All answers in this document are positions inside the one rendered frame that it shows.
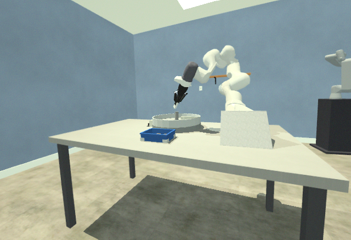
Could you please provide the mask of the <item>blue shallow tray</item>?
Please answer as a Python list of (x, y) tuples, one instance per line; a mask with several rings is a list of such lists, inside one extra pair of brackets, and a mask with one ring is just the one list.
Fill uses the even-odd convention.
[(140, 133), (141, 141), (168, 143), (175, 138), (175, 129), (150, 128)]

